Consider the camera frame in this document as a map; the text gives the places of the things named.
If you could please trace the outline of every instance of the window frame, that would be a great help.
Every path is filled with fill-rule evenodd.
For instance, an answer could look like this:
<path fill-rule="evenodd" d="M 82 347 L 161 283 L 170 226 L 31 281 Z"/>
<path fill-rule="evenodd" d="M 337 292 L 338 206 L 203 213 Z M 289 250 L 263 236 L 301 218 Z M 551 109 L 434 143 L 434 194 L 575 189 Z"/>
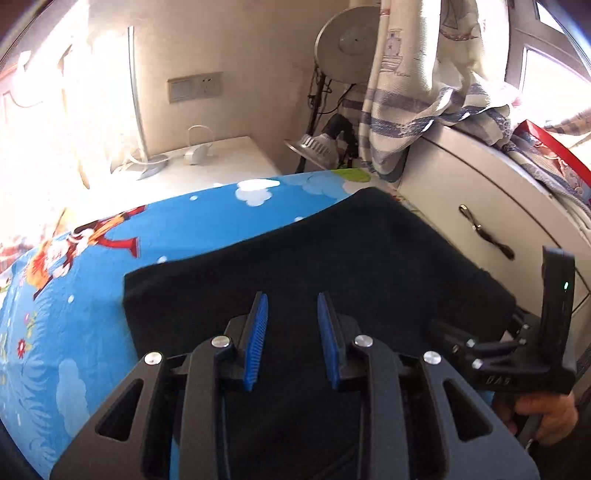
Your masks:
<path fill-rule="evenodd" d="M 537 1 L 509 0 L 509 57 L 505 81 L 519 90 L 523 87 L 527 50 L 534 50 L 591 82 L 589 72 L 567 36 L 540 21 Z"/>

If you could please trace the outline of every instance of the wall outlet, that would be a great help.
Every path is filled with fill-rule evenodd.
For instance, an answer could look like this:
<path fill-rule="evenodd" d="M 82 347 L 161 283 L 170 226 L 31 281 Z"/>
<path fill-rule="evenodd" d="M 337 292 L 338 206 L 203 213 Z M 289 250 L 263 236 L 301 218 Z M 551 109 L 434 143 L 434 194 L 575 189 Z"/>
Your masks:
<path fill-rule="evenodd" d="M 169 103 L 198 98 L 215 98 L 222 94 L 222 72 L 190 75 L 168 81 Z"/>

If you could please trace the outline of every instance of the striped curtain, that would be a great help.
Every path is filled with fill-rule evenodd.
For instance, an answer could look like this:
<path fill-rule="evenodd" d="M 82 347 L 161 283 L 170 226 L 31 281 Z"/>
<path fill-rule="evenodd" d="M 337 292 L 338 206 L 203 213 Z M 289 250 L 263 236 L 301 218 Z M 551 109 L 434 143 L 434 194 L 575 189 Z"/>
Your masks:
<path fill-rule="evenodd" d="M 402 151 L 434 121 L 505 144 L 523 120 L 518 91 L 504 82 L 508 42 L 505 0 L 382 0 L 359 126 L 363 164 L 398 180 Z"/>

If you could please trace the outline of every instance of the finger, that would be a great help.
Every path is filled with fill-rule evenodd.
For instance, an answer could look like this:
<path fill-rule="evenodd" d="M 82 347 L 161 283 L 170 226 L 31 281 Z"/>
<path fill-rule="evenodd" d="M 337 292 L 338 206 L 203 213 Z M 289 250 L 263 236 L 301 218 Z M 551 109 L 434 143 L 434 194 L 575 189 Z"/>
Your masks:
<path fill-rule="evenodd" d="M 515 412 L 520 415 L 552 414 L 562 416 L 572 405 L 566 395 L 535 393 L 527 394 L 515 403 Z"/>
<path fill-rule="evenodd" d="M 513 420 L 503 422 L 513 436 L 517 435 L 517 425 Z"/>
<path fill-rule="evenodd" d="M 535 438 L 543 445 L 552 445 L 570 435 L 579 421 L 579 412 L 572 408 L 561 417 L 546 416 Z"/>
<path fill-rule="evenodd" d="M 492 402 L 492 409 L 503 423 L 507 423 L 513 418 L 513 409 L 509 404 L 499 395 L 495 395 Z"/>

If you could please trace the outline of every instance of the blue bedsheet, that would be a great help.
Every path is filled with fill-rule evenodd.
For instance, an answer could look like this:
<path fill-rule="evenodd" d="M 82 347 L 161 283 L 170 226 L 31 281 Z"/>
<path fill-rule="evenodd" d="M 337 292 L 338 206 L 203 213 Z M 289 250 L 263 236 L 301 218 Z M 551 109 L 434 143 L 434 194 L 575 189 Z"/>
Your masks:
<path fill-rule="evenodd" d="M 187 194 L 93 222 L 21 257 L 0 310 L 0 419 L 37 472 L 49 477 L 138 360 L 122 307 L 126 273 L 283 227 L 370 185 L 349 178 L 305 173 Z"/>

